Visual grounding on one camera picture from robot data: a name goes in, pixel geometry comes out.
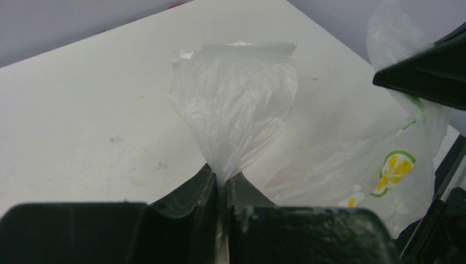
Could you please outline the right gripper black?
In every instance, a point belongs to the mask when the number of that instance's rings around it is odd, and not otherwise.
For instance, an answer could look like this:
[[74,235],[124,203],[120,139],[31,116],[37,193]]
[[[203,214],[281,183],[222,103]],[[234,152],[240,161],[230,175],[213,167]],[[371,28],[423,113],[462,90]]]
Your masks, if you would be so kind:
[[460,135],[436,170],[426,215],[395,240],[402,263],[465,263],[465,137]]

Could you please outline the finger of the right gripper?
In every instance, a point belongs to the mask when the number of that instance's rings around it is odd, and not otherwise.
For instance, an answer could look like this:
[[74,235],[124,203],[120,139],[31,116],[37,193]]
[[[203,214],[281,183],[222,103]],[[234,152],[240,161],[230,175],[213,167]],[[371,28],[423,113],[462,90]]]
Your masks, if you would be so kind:
[[375,73],[373,84],[465,110],[465,24],[414,56]]

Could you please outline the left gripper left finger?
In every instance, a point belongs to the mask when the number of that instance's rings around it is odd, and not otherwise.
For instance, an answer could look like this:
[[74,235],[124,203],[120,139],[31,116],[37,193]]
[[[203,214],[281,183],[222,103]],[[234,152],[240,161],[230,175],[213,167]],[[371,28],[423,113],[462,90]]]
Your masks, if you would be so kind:
[[208,165],[152,204],[23,203],[1,218],[1,263],[214,263]]

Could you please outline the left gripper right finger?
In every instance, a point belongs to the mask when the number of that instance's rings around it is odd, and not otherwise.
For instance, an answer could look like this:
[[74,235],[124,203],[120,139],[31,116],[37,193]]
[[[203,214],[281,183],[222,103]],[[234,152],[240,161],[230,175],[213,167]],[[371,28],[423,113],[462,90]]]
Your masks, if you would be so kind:
[[370,210],[278,206],[243,174],[226,182],[230,263],[400,263]]

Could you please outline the clear plastic bag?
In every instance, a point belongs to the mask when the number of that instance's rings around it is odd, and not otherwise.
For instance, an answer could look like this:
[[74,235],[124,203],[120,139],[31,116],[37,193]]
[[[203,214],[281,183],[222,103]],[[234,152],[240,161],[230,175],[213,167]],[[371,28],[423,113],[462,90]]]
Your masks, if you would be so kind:
[[179,51],[169,97],[217,175],[217,236],[226,233],[226,182],[278,137],[290,155],[273,160],[265,194],[279,205],[367,208],[393,238],[424,217],[450,109],[372,78],[433,45],[399,1],[383,1],[368,22],[367,77],[356,66],[298,71],[293,43]]

